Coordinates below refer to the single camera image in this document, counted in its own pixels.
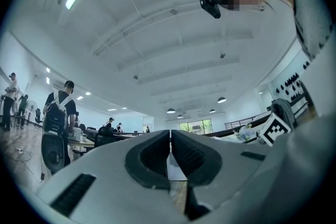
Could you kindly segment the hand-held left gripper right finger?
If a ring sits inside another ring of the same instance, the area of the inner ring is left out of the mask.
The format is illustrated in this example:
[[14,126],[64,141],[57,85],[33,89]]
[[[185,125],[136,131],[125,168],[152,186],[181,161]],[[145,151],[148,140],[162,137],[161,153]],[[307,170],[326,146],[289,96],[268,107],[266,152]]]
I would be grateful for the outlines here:
[[257,171],[268,147],[172,130],[172,154],[187,178],[185,214],[206,215],[229,199]]

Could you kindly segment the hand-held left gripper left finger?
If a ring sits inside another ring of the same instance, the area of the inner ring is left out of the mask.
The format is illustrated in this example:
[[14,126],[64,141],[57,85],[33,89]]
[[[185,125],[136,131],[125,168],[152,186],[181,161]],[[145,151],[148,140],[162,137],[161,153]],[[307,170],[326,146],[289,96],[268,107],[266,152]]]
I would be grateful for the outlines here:
[[183,223],[170,198],[168,130],[109,143],[57,172],[38,192],[73,223]]

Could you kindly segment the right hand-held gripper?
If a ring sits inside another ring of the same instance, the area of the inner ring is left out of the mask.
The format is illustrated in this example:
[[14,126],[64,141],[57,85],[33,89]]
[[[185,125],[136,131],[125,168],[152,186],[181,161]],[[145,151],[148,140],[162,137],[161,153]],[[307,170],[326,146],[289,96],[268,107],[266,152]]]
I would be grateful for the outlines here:
[[259,137],[269,146],[273,146],[277,137],[290,133],[291,128],[277,115],[272,113],[259,132]]

